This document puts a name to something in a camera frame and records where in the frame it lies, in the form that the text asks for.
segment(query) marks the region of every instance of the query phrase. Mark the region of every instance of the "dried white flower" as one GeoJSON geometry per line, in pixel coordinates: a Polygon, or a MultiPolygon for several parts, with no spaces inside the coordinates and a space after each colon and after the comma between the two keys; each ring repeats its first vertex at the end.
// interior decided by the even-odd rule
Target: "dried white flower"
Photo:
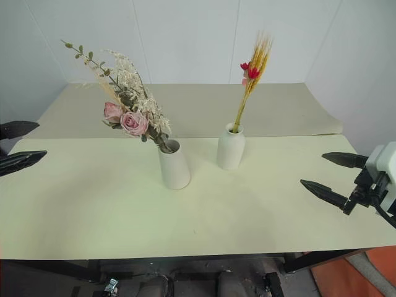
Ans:
{"type": "Polygon", "coordinates": [[[114,56],[116,65],[112,69],[112,75],[116,77],[118,85],[125,88],[124,92],[136,99],[134,108],[137,112],[146,115],[149,123],[157,132],[171,132],[169,119],[164,117],[161,108],[158,106],[152,93],[142,83],[139,73],[127,56],[108,50],[114,56]]]}

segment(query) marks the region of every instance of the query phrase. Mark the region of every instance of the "white ceramic vase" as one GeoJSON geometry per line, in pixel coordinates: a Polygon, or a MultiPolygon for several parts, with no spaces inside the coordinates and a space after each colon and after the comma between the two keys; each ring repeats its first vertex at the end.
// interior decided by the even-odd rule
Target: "white ceramic vase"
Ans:
{"type": "Polygon", "coordinates": [[[241,163],[246,139],[243,135],[243,127],[239,125],[238,132],[230,132],[234,123],[225,126],[225,131],[218,139],[217,144],[217,164],[226,170],[237,169],[241,163]]]}
{"type": "Polygon", "coordinates": [[[186,158],[181,151],[180,143],[178,141],[170,139],[166,144],[174,152],[164,153],[158,149],[162,180],[165,186],[169,189],[182,189],[189,184],[191,179],[186,158]]]}

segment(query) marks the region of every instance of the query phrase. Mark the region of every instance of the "black metal frame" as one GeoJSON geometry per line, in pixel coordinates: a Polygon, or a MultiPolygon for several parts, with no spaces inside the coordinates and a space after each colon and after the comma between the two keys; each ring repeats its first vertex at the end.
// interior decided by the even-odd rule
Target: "black metal frame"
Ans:
{"type": "Polygon", "coordinates": [[[285,297],[276,272],[270,272],[265,275],[264,286],[271,292],[272,297],[285,297]]]}
{"type": "Polygon", "coordinates": [[[315,267],[367,250],[368,249],[341,249],[336,251],[310,252],[293,260],[287,260],[283,265],[283,269],[286,273],[293,273],[300,269],[315,267]]]}
{"type": "Polygon", "coordinates": [[[70,277],[86,280],[89,282],[104,282],[113,274],[105,275],[100,270],[100,264],[113,263],[122,264],[125,262],[164,262],[164,261],[193,261],[193,260],[222,260],[222,259],[243,259],[243,258],[274,258],[282,257],[285,259],[283,267],[280,267],[286,273],[292,273],[300,269],[306,269],[321,265],[332,260],[342,257],[348,257],[353,254],[363,252],[367,249],[346,249],[337,251],[316,251],[310,252],[298,258],[290,259],[293,253],[273,253],[273,254],[233,254],[233,255],[210,255],[210,256],[182,256],[182,257],[154,257],[154,258],[137,258],[137,259],[108,259],[108,260],[89,260],[88,266],[83,267],[64,260],[3,260],[19,265],[24,265],[34,269],[45,270],[52,273],[67,275],[70,277]]]}

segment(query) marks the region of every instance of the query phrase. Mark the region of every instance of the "table surface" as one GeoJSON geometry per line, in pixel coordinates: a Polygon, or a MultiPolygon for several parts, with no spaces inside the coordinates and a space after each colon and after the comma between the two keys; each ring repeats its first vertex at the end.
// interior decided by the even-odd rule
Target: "table surface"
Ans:
{"type": "MultiPolygon", "coordinates": [[[[148,85],[170,119],[173,137],[218,137],[234,121],[241,85],[148,85]]],[[[98,84],[70,84],[26,138],[127,137],[102,123],[111,98],[98,84]]],[[[342,132],[304,84],[259,84],[242,118],[248,137],[307,136],[342,132]]]]}
{"type": "Polygon", "coordinates": [[[396,244],[373,208],[350,216],[300,179],[349,195],[359,170],[321,158],[353,152],[341,135],[247,138],[240,167],[215,163],[217,139],[180,139],[191,168],[161,181],[157,148],[138,139],[24,139],[47,150],[0,179],[3,259],[108,259],[370,248],[396,244]]]}

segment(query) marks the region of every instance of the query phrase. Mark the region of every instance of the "orange object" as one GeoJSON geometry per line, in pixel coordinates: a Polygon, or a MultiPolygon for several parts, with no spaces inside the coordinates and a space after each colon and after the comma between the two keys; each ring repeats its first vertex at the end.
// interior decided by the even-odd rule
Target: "orange object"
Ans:
{"type": "Polygon", "coordinates": [[[378,271],[396,286],[396,246],[377,247],[366,254],[378,271]]]}
{"type": "MultiPolygon", "coordinates": [[[[378,271],[396,286],[396,246],[366,252],[378,271]]],[[[347,260],[335,260],[311,269],[322,297],[383,297],[347,260]]]]}

